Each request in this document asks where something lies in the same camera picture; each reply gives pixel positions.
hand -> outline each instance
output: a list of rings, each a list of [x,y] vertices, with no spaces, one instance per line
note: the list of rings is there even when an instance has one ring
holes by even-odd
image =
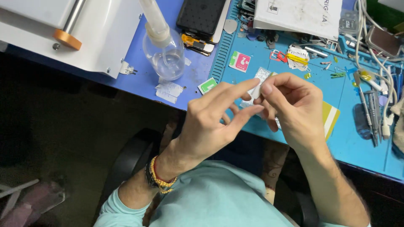
[[[312,83],[282,73],[262,83],[261,96],[254,104],[265,107],[264,117],[274,132],[278,131],[277,115],[286,142],[300,152],[325,144],[322,99],[321,90]]]
[[[196,166],[232,142],[248,120],[264,109],[254,105],[239,110],[234,104],[238,98],[251,100],[247,91],[258,83],[258,79],[237,85],[222,82],[201,98],[191,100],[182,132],[171,142],[175,156]],[[229,108],[234,114],[232,121],[225,113]]]

person's left hand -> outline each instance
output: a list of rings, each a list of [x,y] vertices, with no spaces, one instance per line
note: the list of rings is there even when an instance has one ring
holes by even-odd
[[[261,105],[254,105],[239,110],[234,104],[238,98],[251,100],[247,91],[258,83],[259,79],[237,85],[222,82],[201,98],[191,100],[182,132],[172,141],[176,157],[197,165],[232,142],[248,120],[264,109]],[[232,121],[225,113],[229,108],[234,114]]]

plastic spray bottle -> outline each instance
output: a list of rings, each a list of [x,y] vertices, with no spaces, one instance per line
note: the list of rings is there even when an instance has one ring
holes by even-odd
[[[139,0],[146,16],[143,51],[156,73],[165,80],[176,80],[185,68],[184,43],[178,32],[171,29],[156,0]]]

yellow card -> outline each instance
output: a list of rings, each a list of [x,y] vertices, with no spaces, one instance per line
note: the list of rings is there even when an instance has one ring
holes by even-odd
[[[341,111],[339,111],[339,109],[331,106],[326,102],[323,102],[323,123],[326,141],[330,137],[340,113]]]

light blue t-shirt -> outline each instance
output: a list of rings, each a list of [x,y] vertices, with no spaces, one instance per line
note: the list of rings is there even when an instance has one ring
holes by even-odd
[[[150,227],[293,227],[264,198],[265,184],[259,177],[224,161],[203,161],[181,174],[172,188],[163,195]],[[95,227],[141,227],[147,207],[129,209],[115,190],[102,206]]]

